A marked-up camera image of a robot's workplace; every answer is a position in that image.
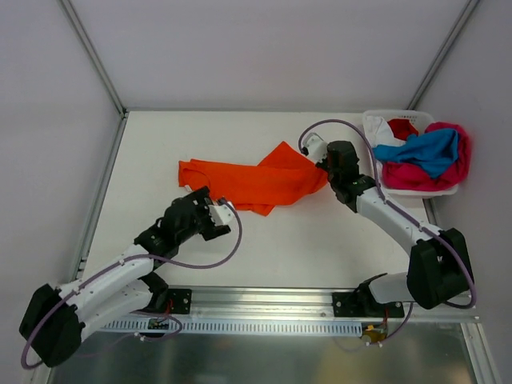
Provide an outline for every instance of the pink cloth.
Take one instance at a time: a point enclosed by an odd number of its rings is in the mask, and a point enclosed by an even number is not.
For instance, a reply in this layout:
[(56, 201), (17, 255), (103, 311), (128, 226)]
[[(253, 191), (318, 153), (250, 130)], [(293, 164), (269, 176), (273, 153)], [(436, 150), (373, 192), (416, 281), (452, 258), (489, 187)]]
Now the pink cloth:
[(458, 132), (458, 160), (439, 178), (432, 179), (419, 166), (414, 164), (387, 162), (382, 168), (382, 180), (389, 188), (397, 190), (447, 190), (464, 180), (470, 171), (471, 141), (461, 126), (448, 122), (430, 124), (425, 133), (443, 128), (452, 128)]

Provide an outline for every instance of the black bracket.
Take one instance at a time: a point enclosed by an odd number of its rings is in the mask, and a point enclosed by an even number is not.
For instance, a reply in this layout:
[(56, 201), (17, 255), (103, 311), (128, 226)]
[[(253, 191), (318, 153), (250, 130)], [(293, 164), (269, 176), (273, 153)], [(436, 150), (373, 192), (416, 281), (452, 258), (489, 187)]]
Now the black bracket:
[(388, 302), (380, 304), (375, 301), (370, 291), (370, 283), (384, 276), (380, 274), (365, 280), (352, 292), (334, 292), (333, 312), (336, 318), (403, 318), (403, 304)]
[(192, 290), (169, 288), (167, 301), (170, 302), (170, 314), (189, 314)]
[(379, 304), (373, 301), (358, 300), (358, 294), (353, 292), (334, 292), (333, 312), (336, 318), (403, 318), (404, 311), (401, 302)]

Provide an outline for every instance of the laundry basket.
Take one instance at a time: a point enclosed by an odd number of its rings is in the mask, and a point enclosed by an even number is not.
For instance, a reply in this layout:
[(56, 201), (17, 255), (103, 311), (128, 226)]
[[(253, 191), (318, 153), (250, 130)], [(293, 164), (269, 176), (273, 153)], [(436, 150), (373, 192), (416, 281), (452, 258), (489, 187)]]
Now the laundry basket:
[[(434, 122), (434, 118), (426, 112), (417, 112), (416, 110), (367, 110), (362, 114), (362, 124), (365, 125), (365, 121), (369, 116), (379, 116), (384, 118), (387, 122), (394, 118), (406, 118), (410, 123), (418, 130), (420, 134), (423, 134), (426, 128)], [(399, 196), (411, 196), (416, 198), (433, 198), (435, 196), (443, 196), (444, 194), (454, 194), (458, 190), (458, 186), (452, 186), (447, 190), (437, 190), (435, 192), (424, 191), (424, 190), (394, 190), (387, 188), (382, 183), (382, 167), (378, 166), (378, 179), (382, 184), (382, 188), (386, 190), (388, 194), (394, 194)]]

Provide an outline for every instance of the orange cloth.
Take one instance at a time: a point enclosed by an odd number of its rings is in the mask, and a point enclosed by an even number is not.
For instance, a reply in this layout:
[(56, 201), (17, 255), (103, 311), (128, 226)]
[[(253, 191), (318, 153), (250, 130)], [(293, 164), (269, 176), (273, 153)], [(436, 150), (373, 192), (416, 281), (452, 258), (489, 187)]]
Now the orange cloth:
[(178, 181), (192, 190), (210, 188), (212, 199), (225, 197), (237, 210), (267, 216), (327, 184), (327, 173), (282, 142), (257, 166), (191, 159), (179, 162)]

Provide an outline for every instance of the white table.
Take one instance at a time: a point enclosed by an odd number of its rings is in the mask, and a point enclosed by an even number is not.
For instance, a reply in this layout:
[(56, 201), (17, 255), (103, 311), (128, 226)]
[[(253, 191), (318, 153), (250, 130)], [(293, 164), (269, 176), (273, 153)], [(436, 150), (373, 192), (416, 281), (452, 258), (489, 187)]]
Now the white table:
[[(300, 133), (325, 118), (361, 124), (360, 114), (281, 112), (131, 112), (90, 248), (85, 274), (108, 263), (163, 215), (178, 187), (178, 160), (199, 158), (256, 165), (281, 141), (293, 148)], [(348, 127), (317, 128), (327, 141), (351, 140), (363, 173), (369, 173), (362, 140)], [(420, 198), (401, 204), (426, 219)], [(351, 288), (381, 272), (407, 269), (408, 255), (369, 220), (336, 200), (328, 187), (268, 216), (241, 212), (244, 237), (238, 253), (213, 270), (162, 266), (176, 286)], [(181, 246), (177, 260), (209, 264), (231, 250), (237, 230)]]

